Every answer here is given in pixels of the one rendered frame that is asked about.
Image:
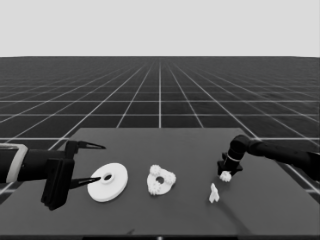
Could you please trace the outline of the small white T-shaped piece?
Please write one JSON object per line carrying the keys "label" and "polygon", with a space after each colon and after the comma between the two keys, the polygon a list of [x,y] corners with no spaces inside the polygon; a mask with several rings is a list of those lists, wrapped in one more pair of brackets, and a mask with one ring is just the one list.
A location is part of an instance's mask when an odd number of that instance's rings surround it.
{"label": "small white T-shaped piece", "polygon": [[210,193],[210,196],[209,196],[209,201],[211,203],[213,202],[218,202],[220,199],[220,196],[219,196],[219,192],[218,192],[218,189],[217,187],[215,186],[214,183],[211,184],[211,193]]}

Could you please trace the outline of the large thick white disc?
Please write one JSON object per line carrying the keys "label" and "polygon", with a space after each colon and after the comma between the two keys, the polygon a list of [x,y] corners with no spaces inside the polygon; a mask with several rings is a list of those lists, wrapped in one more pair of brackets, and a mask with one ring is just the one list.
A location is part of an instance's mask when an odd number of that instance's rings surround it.
{"label": "large thick white disc", "polygon": [[97,202],[108,202],[118,197],[128,183],[128,171],[120,163],[108,163],[98,168],[92,178],[99,180],[87,185],[90,197]]}

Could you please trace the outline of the white round carrier with pins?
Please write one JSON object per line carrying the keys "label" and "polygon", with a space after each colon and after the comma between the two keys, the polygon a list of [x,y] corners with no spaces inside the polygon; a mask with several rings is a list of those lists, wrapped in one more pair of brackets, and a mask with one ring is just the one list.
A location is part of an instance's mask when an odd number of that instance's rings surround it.
{"label": "white round carrier with pins", "polygon": [[168,193],[173,185],[169,185],[165,182],[166,174],[170,172],[166,169],[161,168],[161,172],[158,176],[154,176],[150,173],[149,169],[149,175],[147,176],[147,187],[149,187],[152,184],[159,184],[160,185],[160,191],[157,195],[163,195]]}

